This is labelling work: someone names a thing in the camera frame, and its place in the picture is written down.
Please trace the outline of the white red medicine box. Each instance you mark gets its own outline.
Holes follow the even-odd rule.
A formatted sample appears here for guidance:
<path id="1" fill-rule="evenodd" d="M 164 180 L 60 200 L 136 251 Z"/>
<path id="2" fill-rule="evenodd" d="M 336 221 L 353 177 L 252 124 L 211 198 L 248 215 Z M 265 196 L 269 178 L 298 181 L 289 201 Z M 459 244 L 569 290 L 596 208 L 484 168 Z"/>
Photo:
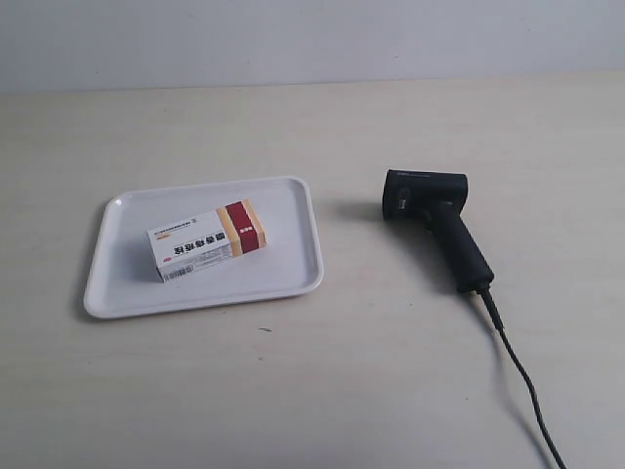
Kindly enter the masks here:
<path id="1" fill-rule="evenodd" d="M 267 245 L 266 230 L 248 199 L 150 230 L 147 237 L 164 282 Z"/>

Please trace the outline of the black handheld barcode scanner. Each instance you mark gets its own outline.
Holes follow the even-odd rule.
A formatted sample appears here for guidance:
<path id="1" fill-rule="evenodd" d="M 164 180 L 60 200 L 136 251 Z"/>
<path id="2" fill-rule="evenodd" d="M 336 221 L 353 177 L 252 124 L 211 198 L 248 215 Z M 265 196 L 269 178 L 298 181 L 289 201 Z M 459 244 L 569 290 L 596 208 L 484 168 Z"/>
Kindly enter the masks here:
<path id="1" fill-rule="evenodd" d="M 461 173 L 387 171 L 382 195 L 386 220 L 415 220 L 433 236 L 460 293 L 480 293 L 494 281 L 478 245 L 461 217 L 468 199 Z"/>

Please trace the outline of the white plastic tray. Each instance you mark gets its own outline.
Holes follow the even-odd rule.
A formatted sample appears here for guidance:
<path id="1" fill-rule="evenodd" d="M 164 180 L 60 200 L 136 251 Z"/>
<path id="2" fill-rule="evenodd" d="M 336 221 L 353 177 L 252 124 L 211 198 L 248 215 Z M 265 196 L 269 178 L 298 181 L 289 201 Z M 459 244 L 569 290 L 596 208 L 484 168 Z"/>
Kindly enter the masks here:
<path id="1" fill-rule="evenodd" d="M 148 230 L 243 199 L 259 215 L 266 247 L 167 282 L 159 278 Z M 322 278 L 310 190 L 300 178 L 131 191 L 104 210 L 83 305 L 96 319 L 126 319 L 302 295 Z"/>

